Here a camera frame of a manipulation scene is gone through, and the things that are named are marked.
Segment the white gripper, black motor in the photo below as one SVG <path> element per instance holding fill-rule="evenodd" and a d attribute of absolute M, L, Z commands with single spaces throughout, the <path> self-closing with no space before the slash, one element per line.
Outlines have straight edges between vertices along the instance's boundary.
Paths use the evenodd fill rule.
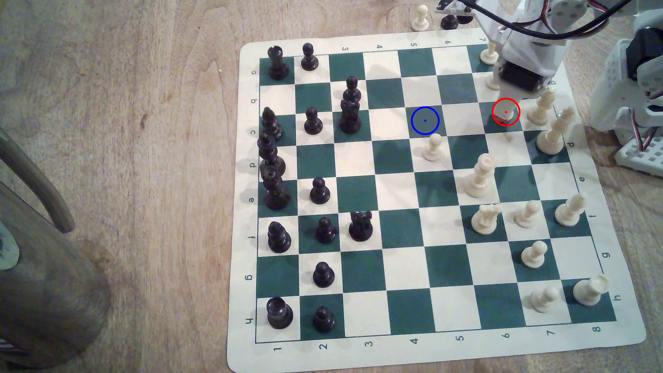
<path fill-rule="evenodd" d="M 564 59 L 568 42 L 525 31 L 543 36 L 568 32 L 568 1 L 519 1 L 512 13 L 499 1 L 476 1 L 474 15 L 499 54 L 493 81 L 500 97 L 539 97 Z"/>

